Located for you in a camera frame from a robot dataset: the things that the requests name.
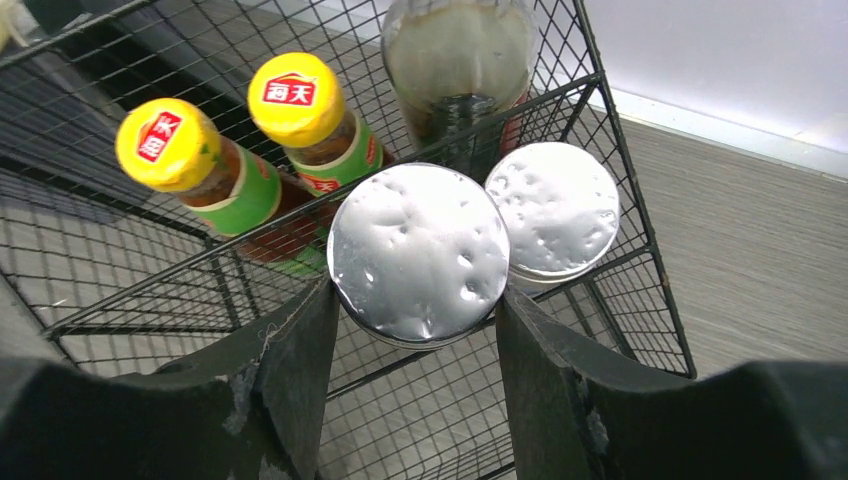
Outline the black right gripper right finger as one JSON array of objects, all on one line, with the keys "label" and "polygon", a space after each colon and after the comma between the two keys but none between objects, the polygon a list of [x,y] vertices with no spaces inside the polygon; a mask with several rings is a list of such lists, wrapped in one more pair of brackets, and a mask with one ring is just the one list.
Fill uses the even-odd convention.
[{"label": "black right gripper right finger", "polygon": [[499,363],[521,479],[843,479],[847,366],[751,361],[700,381],[579,335],[508,288]]}]

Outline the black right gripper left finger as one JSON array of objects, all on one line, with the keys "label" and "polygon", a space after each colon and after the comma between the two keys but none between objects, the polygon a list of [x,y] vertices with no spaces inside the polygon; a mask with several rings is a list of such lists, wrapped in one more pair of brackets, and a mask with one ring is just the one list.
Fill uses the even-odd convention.
[{"label": "black right gripper left finger", "polygon": [[321,278],[154,373],[1,363],[5,479],[312,479],[339,318]]}]

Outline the yellow cap sauce bottle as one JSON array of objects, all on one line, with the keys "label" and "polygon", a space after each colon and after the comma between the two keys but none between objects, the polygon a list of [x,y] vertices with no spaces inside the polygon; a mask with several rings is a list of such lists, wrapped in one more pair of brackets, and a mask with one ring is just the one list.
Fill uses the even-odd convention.
[{"label": "yellow cap sauce bottle", "polygon": [[253,75],[254,124],[281,145],[306,189],[322,196],[395,162],[368,123],[348,107],[336,73],[319,57],[289,52]]},{"label": "yellow cap sauce bottle", "polygon": [[237,252],[294,278],[322,273],[327,219],[286,214],[313,200],[304,183],[221,134],[195,105],[158,98],[121,122],[115,152],[134,181],[173,195]]}]

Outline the glass jar white beads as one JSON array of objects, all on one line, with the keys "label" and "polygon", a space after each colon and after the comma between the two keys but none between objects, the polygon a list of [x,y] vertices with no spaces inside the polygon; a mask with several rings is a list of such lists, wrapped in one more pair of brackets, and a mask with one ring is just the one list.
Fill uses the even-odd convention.
[{"label": "glass jar white beads", "polygon": [[619,231],[615,180],[568,143],[518,147],[494,166],[484,188],[508,230],[510,281],[532,294],[587,274]]}]

